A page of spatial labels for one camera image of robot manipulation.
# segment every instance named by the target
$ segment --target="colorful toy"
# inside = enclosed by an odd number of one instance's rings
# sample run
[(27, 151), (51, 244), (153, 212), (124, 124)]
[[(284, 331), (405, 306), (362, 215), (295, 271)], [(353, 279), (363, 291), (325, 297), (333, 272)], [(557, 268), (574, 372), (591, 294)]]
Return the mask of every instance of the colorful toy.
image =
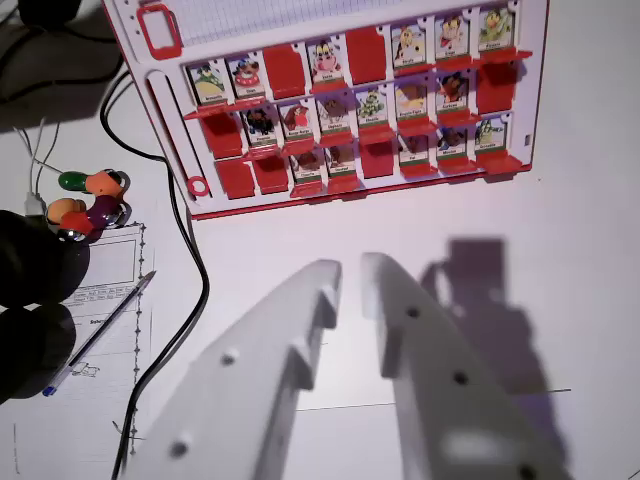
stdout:
[(58, 183), (65, 190), (96, 196), (89, 209), (82, 200), (73, 198), (61, 198), (49, 205), (47, 220), (57, 225), (58, 237), (62, 240), (82, 240), (96, 230), (115, 224), (125, 212), (123, 179), (114, 170), (102, 170), (95, 175), (62, 172)]
[(294, 3), (104, 0), (194, 218), (531, 168), (547, 0)]

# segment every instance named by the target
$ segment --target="pen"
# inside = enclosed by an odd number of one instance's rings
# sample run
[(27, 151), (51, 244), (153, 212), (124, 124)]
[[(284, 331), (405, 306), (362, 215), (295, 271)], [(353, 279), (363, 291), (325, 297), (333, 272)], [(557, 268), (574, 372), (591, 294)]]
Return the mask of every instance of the pen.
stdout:
[(139, 293), (141, 293), (145, 289), (145, 287), (149, 284), (155, 274), (156, 272), (154, 270), (142, 277), (138, 284), (133, 287), (133, 290), (131, 290), (127, 294), (127, 296), (124, 297), (122, 301), (120, 301), (113, 312), (111, 312), (111, 315), (109, 315), (107, 319), (102, 322), (102, 325), (96, 328), (93, 333), (89, 335), (89, 338), (85, 340), (76, 354), (71, 357), (71, 360), (69, 360), (58, 369), (53, 377), (53, 380), (51, 380), (51, 382), (49, 383), (49, 386), (42, 391), (42, 394), (45, 397), (50, 397), (51, 395), (56, 393), (60, 384), (64, 381), (65, 378), (67, 378), (67, 375), (69, 375), (69, 373), (73, 371), (74, 367), (84, 358), (89, 350), (91, 350), (91, 348), (96, 344), (100, 337), (102, 337), (102, 335), (106, 333), (109, 327), (113, 325), (113, 323), (118, 319), (122, 312), (124, 312), (124, 309), (127, 308), (127, 306), (131, 303), (131, 300), (133, 300)]

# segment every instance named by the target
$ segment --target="paper sheet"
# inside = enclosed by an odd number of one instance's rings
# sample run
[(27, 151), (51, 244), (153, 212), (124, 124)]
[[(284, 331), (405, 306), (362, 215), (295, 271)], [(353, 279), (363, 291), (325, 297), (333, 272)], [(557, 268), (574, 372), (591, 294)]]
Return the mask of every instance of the paper sheet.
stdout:
[(185, 46), (335, 17), (402, 0), (166, 0)]
[[(89, 269), (64, 305), (76, 329), (75, 348), (99, 327), (138, 279), (153, 269), (144, 225), (107, 230), (91, 245)], [(0, 406), (0, 478), (109, 478), (126, 404), (149, 363), (151, 305), (135, 299), (52, 397)], [(138, 406), (131, 448), (139, 445), (146, 409)]]

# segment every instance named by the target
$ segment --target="character card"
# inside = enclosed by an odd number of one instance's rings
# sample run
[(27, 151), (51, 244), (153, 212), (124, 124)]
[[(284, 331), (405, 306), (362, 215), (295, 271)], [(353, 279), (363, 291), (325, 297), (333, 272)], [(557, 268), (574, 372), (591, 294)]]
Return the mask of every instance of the character card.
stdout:
[(417, 83), (395, 85), (398, 120), (427, 116), (427, 87)]
[(348, 99), (342, 94), (324, 95), (316, 99), (320, 131), (323, 134), (350, 130)]
[(459, 57), (469, 53), (469, 22), (462, 12), (436, 18), (436, 60)]
[(478, 50), (486, 52), (513, 45), (515, 17), (515, 13), (504, 7), (480, 10)]
[(400, 165), (429, 163), (429, 138), (426, 135), (404, 137), (398, 135), (398, 157)]
[(356, 105), (360, 127), (387, 123), (387, 97), (378, 88), (356, 92)]
[(248, 55), (242, 55), (227, 59), (227, 66), (237, 98), (257, 97), (264, 94), (264, 86), (258, 75), (261, 68), (258, 61)]
[(438, 160), (461, 157), (467, 153), (467, 130), (464, 128), (445, 128), (438, 131)]
[(507, 148), (507, 124), (494, 117), (476, 124), (476, 152), (494, 152)]
[(280, 121), (287, 140), (298, 140), (313, 136), (309, 109), (300, 102), (281, 105)]
[(289, 156), (291, 171), (296, 183), (308, 183), (322, 180), (320, 168), (322, 159), (319, 158), (322, 150), (313, 152), (305, 152), (300, 155)]
[(186, 67), (189, 83), (198, 105), (210, 105), (227, 100), (220, 70), (209, 62), (201, 62)]
[(325, 38), (307, 43), (311, 82), (328, 83), (343, 77), (343, 58), (340, 46)]
[(420, 65), (427, 61), (425, 34), (417, 24), (393, 27), (391, 49), (395, 69)]
[(330, 177), (355, 173), (356, 160), (350, 144), (325, 148), (324, 151)]
[(249, 145), (252, 147), (262, 147), (277, 143), (275, 126), (273, 120), (264, 108), (254, 108), (240, 112), (242, 123), (247, 132)]
[(469, 78), (463, 72), (438, 75), (436, 112), (448, 113), (467, 108)]

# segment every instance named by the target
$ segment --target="red circle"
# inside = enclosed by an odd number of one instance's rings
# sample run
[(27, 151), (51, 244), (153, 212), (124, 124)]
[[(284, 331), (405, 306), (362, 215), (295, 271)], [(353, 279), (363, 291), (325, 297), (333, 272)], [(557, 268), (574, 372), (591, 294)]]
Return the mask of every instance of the red circle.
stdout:
[[(204, 190), (202, 190), (202, 191), (196, 190), (196, 188), (194, 186), (196, 182), (202, 183), (204, 185)], [(191, 177), (189, 179), (189, 181), (187, 182), (187, 188), (196, 197), (205, 197), (205, 196), (209, 195), (209, 184), (204, 179), (204, 177)]]

